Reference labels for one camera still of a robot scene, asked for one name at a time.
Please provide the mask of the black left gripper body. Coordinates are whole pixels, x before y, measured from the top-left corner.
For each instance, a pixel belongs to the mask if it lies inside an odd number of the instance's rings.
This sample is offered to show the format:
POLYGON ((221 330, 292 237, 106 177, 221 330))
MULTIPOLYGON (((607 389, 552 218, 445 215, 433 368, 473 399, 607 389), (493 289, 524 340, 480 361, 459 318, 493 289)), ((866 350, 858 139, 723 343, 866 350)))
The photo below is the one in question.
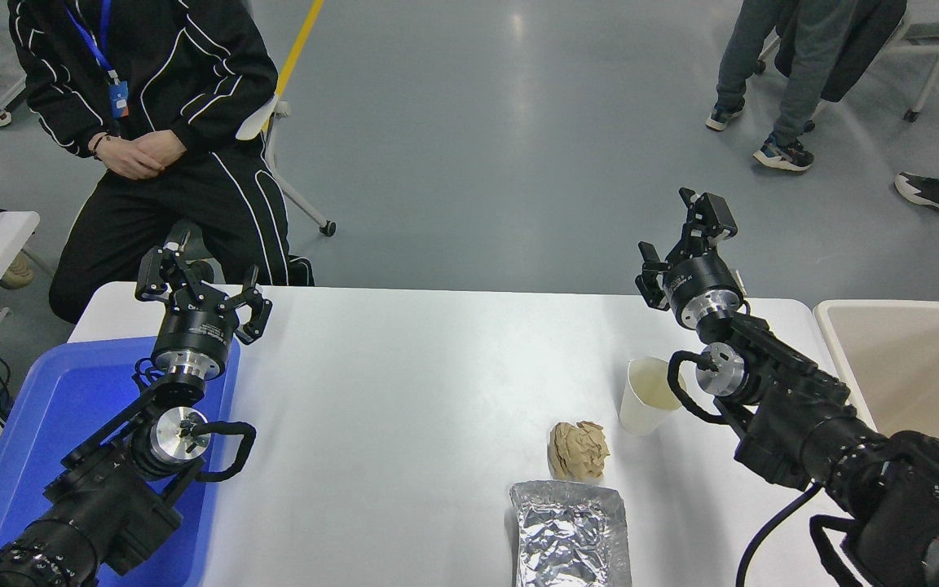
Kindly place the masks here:
POLYGON ((157 368, 225 368, 239 319, 230 297, 170 297, 152 349, 157 368))

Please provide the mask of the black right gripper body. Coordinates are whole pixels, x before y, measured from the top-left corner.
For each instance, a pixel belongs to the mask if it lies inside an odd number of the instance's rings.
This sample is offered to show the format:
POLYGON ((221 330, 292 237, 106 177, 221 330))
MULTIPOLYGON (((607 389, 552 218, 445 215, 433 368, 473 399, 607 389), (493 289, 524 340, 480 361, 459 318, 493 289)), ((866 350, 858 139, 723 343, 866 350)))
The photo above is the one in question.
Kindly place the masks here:
POLYGON ((700 255, 670 253, 663 289, 678 316, 701 316, 704 309, 734 313, 744 305, 744 293, 734 273, 713 250, 700 255))

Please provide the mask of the person's right hand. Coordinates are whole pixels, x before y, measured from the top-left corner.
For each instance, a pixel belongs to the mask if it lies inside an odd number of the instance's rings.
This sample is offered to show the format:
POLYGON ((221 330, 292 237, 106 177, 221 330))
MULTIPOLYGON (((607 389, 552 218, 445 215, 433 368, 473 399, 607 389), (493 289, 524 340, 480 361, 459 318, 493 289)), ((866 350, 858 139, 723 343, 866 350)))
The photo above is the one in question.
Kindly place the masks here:
POLYGON ((99 139, 94 155, 107 170, 130 181, 156 178, 166 170, 163 164, 142 152, 134 142, 115 136, 99 139))

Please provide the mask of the person's left hand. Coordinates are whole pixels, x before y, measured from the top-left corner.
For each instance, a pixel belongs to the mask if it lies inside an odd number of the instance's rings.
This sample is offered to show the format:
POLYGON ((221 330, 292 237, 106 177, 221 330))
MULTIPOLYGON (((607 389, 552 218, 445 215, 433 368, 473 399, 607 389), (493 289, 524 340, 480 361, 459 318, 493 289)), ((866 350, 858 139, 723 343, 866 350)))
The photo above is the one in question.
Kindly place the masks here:
POLYGON ((134 144, 163 168, 178 162, 187 151, 183 142, 171 130, 152 131, 135 139, 134 144))

